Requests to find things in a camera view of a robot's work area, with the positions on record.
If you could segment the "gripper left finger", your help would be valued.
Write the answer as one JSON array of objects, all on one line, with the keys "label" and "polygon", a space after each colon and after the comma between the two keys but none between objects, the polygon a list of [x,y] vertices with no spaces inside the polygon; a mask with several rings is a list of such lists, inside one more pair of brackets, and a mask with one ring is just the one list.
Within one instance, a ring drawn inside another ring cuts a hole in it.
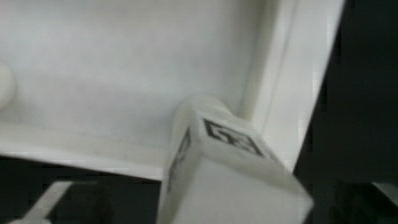
[{"label": "gripper left finger", "polygon": [[8,224],[115,224],[111,196],[104,183],[54,182],[26,215]]}]

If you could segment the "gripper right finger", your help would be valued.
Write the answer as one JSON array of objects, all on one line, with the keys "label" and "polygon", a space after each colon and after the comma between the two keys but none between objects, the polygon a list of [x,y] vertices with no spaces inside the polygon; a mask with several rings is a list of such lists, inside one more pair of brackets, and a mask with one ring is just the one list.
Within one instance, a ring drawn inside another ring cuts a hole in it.
[{"label": "gripper right finger", "polygon": [[330,224],[398,224],[397,183],[338,183]]}]

